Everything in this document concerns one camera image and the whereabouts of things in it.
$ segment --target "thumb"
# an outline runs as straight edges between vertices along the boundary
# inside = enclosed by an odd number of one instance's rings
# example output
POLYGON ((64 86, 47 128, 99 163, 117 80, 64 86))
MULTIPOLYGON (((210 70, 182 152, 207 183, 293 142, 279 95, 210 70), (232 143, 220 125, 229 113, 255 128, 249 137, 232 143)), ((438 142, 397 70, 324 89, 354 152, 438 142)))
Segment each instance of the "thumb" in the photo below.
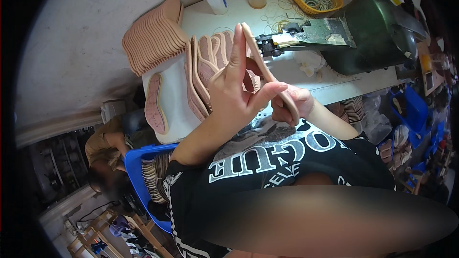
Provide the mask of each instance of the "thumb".
POLYGON ((260 110, 267 105, 279 93, 287 90, 288 85, 284 82, 266 83, 258 92, 251 96, 248 107, 252 110, 260 110))

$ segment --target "hand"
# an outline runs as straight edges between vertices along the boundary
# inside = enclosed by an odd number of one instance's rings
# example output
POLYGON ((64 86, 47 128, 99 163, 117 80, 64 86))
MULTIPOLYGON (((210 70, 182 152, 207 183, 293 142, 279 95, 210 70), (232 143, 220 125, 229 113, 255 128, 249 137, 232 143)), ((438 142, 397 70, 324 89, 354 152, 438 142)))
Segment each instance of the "hand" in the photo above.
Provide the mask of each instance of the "hand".
MULTIPOLYGON (((287 92, 295 102, 300 117, 307 119, 315 106, 315 99, 311 92, 308 89, 301 89, 292 85, 288 85, 287 92)), ((279 96, 271 100, 271 106, 273 107, 273 120, 294 125, 290 111, 284 108, 284 101, 279 96)))
POLYGON ((246 39, 241 25, 238 24, 235 28, 229 63, 209 82, 210 101, 213 109, 209 117, 219 122, 224 133, 230 135, 228 139, 250 123, 272 98, 288 88, 286 83, 270 82, 253 94, 249 92, 252 85, 250 78, 246 75, 246 69, 252 70, 256 75, 261 75, 257 64, 250 58, 246 58, 246 39), (243 82, 248 91, 242 89, 243 82))

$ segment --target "wall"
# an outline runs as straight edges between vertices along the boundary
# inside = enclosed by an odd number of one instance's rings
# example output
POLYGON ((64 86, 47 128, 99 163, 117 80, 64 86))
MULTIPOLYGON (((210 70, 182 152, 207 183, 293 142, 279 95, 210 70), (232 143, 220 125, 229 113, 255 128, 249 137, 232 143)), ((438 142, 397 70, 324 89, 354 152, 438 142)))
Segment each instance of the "wall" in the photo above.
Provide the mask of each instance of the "wall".
POLYGON ((121 39, 133 21, 162 1, 47 0, 20 64, 15 110, 17 133, 26 138, 22 145, 55 135, 49 129, 56 120, 98 111, 103 101, 141 83, 129 69, 121 39), (37 128, 40 136, 33 133, 37 128))

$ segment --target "finger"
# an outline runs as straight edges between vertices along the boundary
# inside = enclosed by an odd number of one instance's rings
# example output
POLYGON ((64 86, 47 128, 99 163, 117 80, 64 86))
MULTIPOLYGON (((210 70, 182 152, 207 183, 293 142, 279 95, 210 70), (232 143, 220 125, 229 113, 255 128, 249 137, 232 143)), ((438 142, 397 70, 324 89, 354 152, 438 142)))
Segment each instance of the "finger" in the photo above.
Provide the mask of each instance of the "finger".
POLYGON ((249 72, 246 71, 246 74, 244 75, 244 80, 242 82, 244 83, 244 87, 248 92, 254 91, 252 79, 250 78, 249 72))
POLYGON ((279 96, 275 96, 272 100, 271 100, 271 105, 277 105, 279 107, 284 107, 284 101, 279 97, 279 96))
POLYGON ((290 111, 286 108, 279 107, 277 105, 273 105, 271 102, 271 106, 273 107, 273 115, 272 118, 278 122, 286 122, 288 124, 293 123, 293 117, 290 114, 290 111))
POLYGON ((251 110, 260 110, 266 106, 272 98, 282 91, 285 91, 287 88, 288 85, 284 82, 266 83, 258 92, 250 97, 247 106, 251 110))
POLYGON ((254 74, 257 76, 263 76, 260 67, 252 58, 246 57, 246 69, 252 70, 252 72, 254 72, 254 74))
POLYGON ((241 88, 246 73, 246 38, 239 23, 234 30, 233 50, 226 69, 225 84, 241 88))
POLYGON ((311 98, 311 92, 308 89, 288 90, 287 93, 294 101, 308 100, 311 98))

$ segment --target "forearm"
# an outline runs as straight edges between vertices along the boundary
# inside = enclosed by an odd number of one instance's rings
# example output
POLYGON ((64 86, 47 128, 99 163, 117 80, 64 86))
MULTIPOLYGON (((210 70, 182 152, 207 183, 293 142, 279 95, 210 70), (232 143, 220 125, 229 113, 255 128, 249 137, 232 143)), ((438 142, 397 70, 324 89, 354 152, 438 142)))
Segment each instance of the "forearm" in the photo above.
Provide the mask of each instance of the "forearm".
POLYGON ((176 160, 183 165, 204 163, 210 155, 235 135, 225 133, 220 124, 221 122, 210 114, 175 148, 171 160, 176 160))
POLYGON ((126 142, 124 140, 124 134, 122 132, 108 133, 104 135, 104 138, 111 147, 114 147, 121 152, 123 158, 126 155, 126 153, 130 150, 129 146, 126 145, 126 142))
POLYGON ((308 122, 339 140, 350 140, 359 135, 350 124, 330 112, 316 99, 314 100, 314 108, 306 118, 308 122))

